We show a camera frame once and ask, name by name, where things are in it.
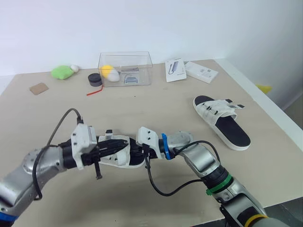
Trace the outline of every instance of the green ring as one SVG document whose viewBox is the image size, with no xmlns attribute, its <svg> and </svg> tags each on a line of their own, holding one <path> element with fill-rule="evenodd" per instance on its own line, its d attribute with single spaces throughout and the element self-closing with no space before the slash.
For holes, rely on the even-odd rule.
<svg viewBox="0 0 303 227">
<path fill-rule="evenodd" d="M 211 189 L 207 189 L 206 194 L 207 195 L 212 195 L 214 192 L 216 192 L 217 190 L 220 190 L 225 185 L 227 185 L 231 179 L 232 179 L 232 176 L 230 174 L 228 174 L 223 182 L 221 182 L 220 184 L 218 184 L 217 186 L 215 186 Z"/>
</svg>

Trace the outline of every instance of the blue ring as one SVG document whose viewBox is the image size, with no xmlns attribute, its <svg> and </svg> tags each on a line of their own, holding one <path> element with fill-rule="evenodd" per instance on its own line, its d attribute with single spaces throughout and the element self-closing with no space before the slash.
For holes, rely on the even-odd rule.
<svg viewBox="0 0 303 227">
<path fill-rule="evenodd" d="M 8 214 L 4 214 L 0 212 L 0 220 L 3 221 L 16 221 L 18 218 L 18 216 L 12 216 L 12 215 L 8 215 Z"/>
<path fill-rule="evenodd" d="M 166 158 L 167 158 L 167 160 L 170 160 L 169 147 L 167 145 L 167 136 L 164 133 L 162 133 L 162 139 L 163 139 L 163 145 L 164 145 L 164 150 L 165 150 Z"/>
</svg>

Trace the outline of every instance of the yellow ring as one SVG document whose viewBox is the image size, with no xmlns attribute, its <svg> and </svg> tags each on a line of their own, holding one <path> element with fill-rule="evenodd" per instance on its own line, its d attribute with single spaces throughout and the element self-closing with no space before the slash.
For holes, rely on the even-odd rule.
<svg viewBox="0 0 303 227">
<path fill-rule="evenodd" d="M 256 220 L 257 218 L 268 218 L 266 215 L 264 214 L 256 214 L 254 216 L 251 216 L 245 223 L 244 227 L 249 227 L 250 224 L 252 223 L 252 221 Z"/>
</svg>

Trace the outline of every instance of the yellow ball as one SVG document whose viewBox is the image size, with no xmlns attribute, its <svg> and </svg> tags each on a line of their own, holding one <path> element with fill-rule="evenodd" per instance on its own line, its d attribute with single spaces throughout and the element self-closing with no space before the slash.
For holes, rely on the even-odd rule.
<svg viewBox="0 0 303 227">
<path fill-rule="evenodd" d="M 114 68 L 111 65 L 104 65 L 101 67 L 101 74 L 103 77 L 107 78 L 108 75 L 110 74 L 111 70 Z"/>
</svg>

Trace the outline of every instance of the yellow object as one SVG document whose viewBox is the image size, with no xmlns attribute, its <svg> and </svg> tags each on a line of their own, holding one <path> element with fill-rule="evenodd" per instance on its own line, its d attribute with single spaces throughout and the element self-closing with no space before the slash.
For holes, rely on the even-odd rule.
<svg viewBox="0 0 303 227">
<path fill-rule="evenodd" d="M 268 92 L 271 91 L 271 89 L 273 89 L 272 86 L 263 86 L 263 85 L 259 85 L 259 84 L 256 84 L 256 86 L 257 86 L 261 91 L 263 91 L 264 94 L 267 94 Z"/>
<path fill-rule="evenodd" d="M 114 68 L 111 65 L 104 65 L 101 67 L 101 74 L 103 77 L 107 78 L 108 75 L 110 74 L 111 70 Z"/>
<path fill-rule="evenodd" d="M 254 216 L 251 216 L 247 222 L 245 223 L 245 226 L 244 227 L 248 227 L 250 226 L 250 224 L 252 223 L 252 221 L 256 220 L 257 218 L 268 218 L 266 215 L 263 215 L 263 214 L 256 214 Z"/>
</svg>

